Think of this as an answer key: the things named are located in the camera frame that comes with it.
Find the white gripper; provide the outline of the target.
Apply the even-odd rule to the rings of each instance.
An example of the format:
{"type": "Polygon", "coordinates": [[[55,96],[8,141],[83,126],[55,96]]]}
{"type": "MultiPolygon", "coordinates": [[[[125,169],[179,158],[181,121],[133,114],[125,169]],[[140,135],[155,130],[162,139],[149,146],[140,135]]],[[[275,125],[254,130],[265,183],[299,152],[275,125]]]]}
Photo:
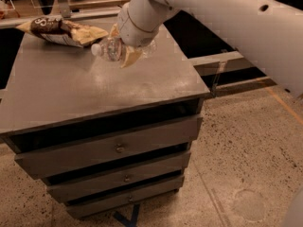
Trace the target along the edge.
{"type": "Polygon", "coordinates": [[[157,35],[159,29],[154,32],[146,32],[135,26],[128,12],[129,4],[124,4],[117,15],[117,24],[113,24],[109,36],[119,37],[127,46],[122,55],[121,67],[125,68],[136,63],[142,55],[142,50],[137,47],[149,45],[157,35]]]}

